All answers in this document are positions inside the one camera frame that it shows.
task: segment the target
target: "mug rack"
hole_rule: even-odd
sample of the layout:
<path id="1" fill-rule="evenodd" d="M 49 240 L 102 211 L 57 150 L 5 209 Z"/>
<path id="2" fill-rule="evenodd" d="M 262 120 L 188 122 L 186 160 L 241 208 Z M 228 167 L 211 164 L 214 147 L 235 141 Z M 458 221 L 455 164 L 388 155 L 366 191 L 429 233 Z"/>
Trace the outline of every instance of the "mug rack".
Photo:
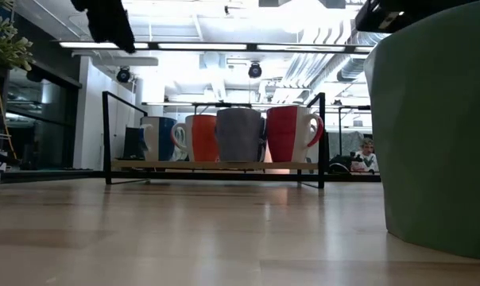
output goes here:
<path id="1" fill-rule="evenodd" d="M 135 105 L 119 98 L 109 91 L 103 91 L 103 126 L 104 126 L 104 171 L 103 176 L 106 184 L 124 184 L 142 180 L 251 180 L 251 181 L 286 181 L 306 184 L 318 189 L 324 189 L 325 181 L 379 181 L 378 177 L 371 176 L 348 176 L 327 174 L 329 165 L 328 135 L 323 133 L 319 139 L 318 163 L 231 163 L 231 162 L 149 162 L 143 160 L 111 160 L 110 147 L 110 119 L 108 99 L 113 98 L 133 108 L 134 110 L 148 116 L 148 113 Z M 325 122 L 325 94 L 319 93 L 309 104 L 313 107 L 319 104 L 319 116 Z M 224 102 L 217 103 L 195 103 L 195 111 L 198 106 L 252 107 L 250 104 L 231 104 Z M 136 168 L 131 171 L 113 171 L 112 168 Z M 265 170 L 270 169 L 292 169 L 297 170 L 296 174 L 267 174 Z M 303 174 L 302 170 L 310 170 L 309 174 Z M 113 179 L 137 179 L 113 183 Z"/>

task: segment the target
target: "ceiling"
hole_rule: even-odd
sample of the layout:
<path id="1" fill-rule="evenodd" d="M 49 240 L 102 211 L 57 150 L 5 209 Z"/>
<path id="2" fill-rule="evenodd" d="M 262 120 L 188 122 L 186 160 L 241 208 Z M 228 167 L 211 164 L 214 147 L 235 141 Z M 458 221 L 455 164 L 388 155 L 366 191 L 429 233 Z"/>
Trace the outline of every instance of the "ceiling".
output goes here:
<path id="1" fill-rule="evenodd" d="M 122 0 L 136 41 L 206 41 L 259 43 L 344 44 L 351 33 L 351 19 L 365 0 L 349 0 L 344 10 L 327 9 L 319 0 L 292 0 L 280 7 L 259 7 L 259 0 Z M 224 12 L 228 6 L 229 15 Z M 18 0 L 17 12 L 60 41 L 90 41 L 86 14 L 74 10 L 70 0 Z M 82 52 L 93 56 L 94 64 L 114 75 L 119 67 L 104 60 L 156 57 L 156 68 L 132 68 L 138 77 L 150 77 L 153 70 L 164 76 L 169 96 L 203 94 L 212 86 L 210 72 L 201 52 Z M 288 79 L 289 70 L 306 60 L 298 72 L 307 85 L 318 76 L 330 57 L 303 57 L 292 53 L 227 52 L 221 55 L 221 80 L 226 90 L 258 91 L 260 83 Z M 234 60 L 236 64 L 227 64 Z M 259 62 L 259 79 L 247 75 L 251 62 Z M 345 95 L 366 98 L 365 85 L 331 83 L 321 86 L 331 98 Z"/>

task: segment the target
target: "red mug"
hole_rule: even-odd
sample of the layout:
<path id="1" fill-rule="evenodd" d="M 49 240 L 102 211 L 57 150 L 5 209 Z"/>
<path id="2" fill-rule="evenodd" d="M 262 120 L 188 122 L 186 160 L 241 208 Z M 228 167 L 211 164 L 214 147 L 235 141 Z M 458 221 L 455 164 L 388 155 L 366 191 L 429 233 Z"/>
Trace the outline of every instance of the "red mug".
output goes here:
<path id="1" fill-rule="evenodd" d="M 307 151 L 318 143 L 324 131 L 323 120 L 301 106 L 282 106 L 267 111 L 267 139 L 273 162 L 305 162 Z M 314 137 L 311 120 L 318 122 Z"/>

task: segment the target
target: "white wall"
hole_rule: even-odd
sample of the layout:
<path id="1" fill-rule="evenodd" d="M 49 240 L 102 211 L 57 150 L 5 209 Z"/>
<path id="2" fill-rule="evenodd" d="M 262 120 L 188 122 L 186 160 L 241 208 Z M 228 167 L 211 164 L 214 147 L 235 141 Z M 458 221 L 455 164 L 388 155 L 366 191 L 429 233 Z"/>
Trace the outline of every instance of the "white wall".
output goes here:
<path id="1" fill-rule="evenodd" d="M 81 58 L 78 112 L 75 125 L 74 168 L 103 169 L 103 91 L 135 103 L 135 95 L 96 68 L 90 57 Z M 121 157 L 126 127 L 134 126 L 134 109 L 109 99 L 111 157 Z"/>

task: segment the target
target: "white ceiling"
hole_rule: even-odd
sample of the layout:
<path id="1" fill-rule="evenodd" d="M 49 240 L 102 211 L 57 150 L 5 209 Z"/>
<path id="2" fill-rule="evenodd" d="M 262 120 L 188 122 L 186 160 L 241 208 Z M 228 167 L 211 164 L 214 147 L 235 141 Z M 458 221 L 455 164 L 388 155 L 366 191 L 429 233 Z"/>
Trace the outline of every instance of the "white ceiling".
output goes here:
<path id="1" fill-rule="evenodd" d="M 258 7 L 258 0 L 122 2 L 128 10 L 137 41 L 308 42 L 305 38 L 302 40 L 305 30 L 327 28 L 335 31 L 332 34 L 339 35 L 339 24 L 352 19 L 361 7 L 328 10 L 319 0 L 292 0 L 277 8 Z M 225 15 L 225 5 L 230 7 L 230 15 Z M 17 12 L 61 41 L 91 39 L 86 14 L 75 11 L 71 0 L 17 0 Z M 166 78 L 169 94 L 195 94 L 211 88 L 209 73 L 199 66 L 199 54 L 137 52 L 134 56 L 156 57 L 159 60 L 157 72 Z M 116 58 L 128 55 L 124 52 L 100 52 L 100 56 Z M 225 56 L 227 59 L 246 59 L 247 63 L 261 63 L 263 76 L 260 79 L 249 78 L 248 66 L 234 65 L 233 68 L 223 69 L 226 89 L 244 90 L 257 90 L 261 79 L 284 77 L 296 58 L 291 53 L 257 52 L 232 52 Z M 94 63 L 100 65 L 100 58 Z M 115 73 L 118 67 L 107 68 Z M 134 72 L 143 77 L 142 72 L 136 69 Z"/>

